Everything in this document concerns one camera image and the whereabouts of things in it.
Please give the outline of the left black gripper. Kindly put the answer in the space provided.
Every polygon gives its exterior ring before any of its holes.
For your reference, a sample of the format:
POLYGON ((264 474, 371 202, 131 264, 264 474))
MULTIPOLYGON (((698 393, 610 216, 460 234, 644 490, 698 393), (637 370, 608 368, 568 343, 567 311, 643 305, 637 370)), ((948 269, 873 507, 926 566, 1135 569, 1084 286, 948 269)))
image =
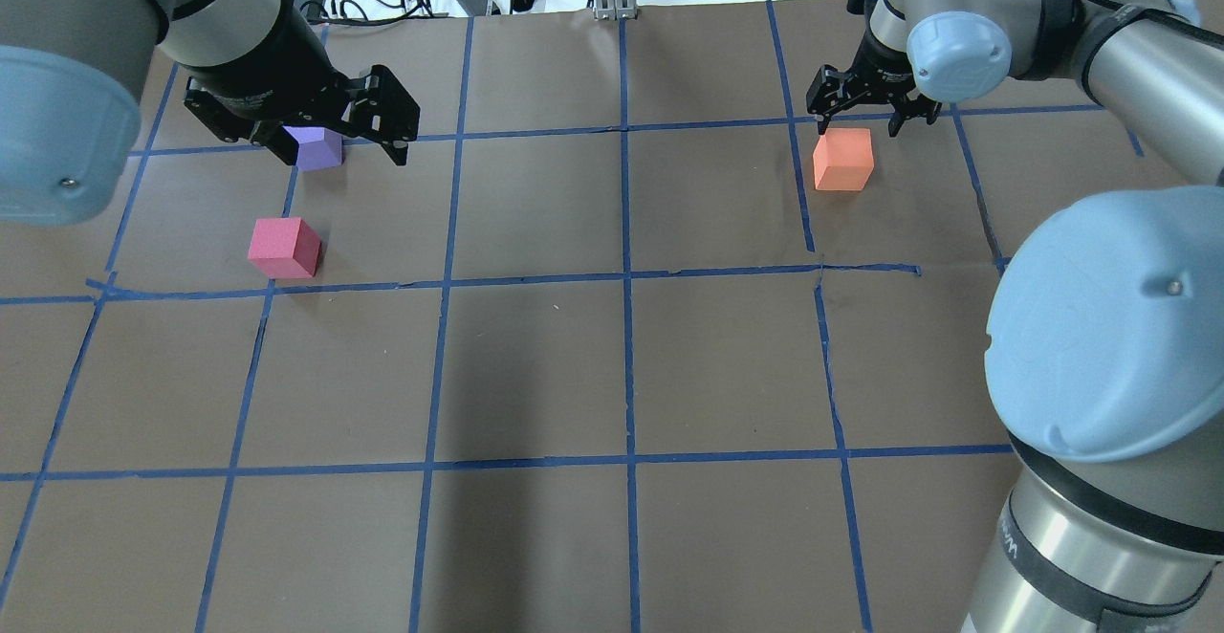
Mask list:
POLYGON ((306 20, 288 2, 271 31, 244 56, 211 67, 187 66, 184 107, 218 140, 262 146, 296 167, 300 144, 288 126, 334 126, 379 144, 406 167, 421 107, 386 65, 345 78, 306 20))

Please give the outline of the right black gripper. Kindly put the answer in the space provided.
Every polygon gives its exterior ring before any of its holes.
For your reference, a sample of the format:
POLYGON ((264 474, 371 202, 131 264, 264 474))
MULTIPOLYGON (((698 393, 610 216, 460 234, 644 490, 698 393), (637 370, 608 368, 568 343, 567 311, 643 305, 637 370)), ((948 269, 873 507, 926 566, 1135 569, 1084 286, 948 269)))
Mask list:
POLYGON ((907 55, 887 48, 875 36, 862 37, 848 69, 823 65, 807 89, 805 105, 819 136, 827 132, 836 115, 853 107, 892 107, 887 120, 890 138, 896 138, 909 120, 931 126, 942 111, 941 100, 931 100, 917 91, 907 55))

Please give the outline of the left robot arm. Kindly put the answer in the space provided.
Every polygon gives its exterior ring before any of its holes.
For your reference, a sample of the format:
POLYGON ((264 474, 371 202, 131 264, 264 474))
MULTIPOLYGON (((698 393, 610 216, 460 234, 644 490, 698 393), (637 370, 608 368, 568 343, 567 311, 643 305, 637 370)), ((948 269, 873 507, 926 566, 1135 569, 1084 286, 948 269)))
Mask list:
POLYGON ((295 0, 2 0, 5 222, 105 211, 140 140, 155 51, 187 71, 186 107, 211 133, 288 165, 294 127, 368 140, 398 165, 417 138, 421 110, 397 76, 338 71, 295 0))

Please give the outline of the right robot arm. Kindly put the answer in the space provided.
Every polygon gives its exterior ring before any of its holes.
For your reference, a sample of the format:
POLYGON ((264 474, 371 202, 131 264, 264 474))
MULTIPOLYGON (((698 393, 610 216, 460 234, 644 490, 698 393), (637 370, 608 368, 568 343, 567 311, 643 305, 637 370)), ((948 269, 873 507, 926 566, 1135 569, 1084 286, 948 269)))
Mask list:
POLYGON ((985 381, 1021 473, 965 632, 1180 632, 1222 575, 1222 36, 1193 0, 848 0, 805 109, 887 129, 1001 81, 1072 80, 1186 182, 1093 193, 1011 258, 985 381))

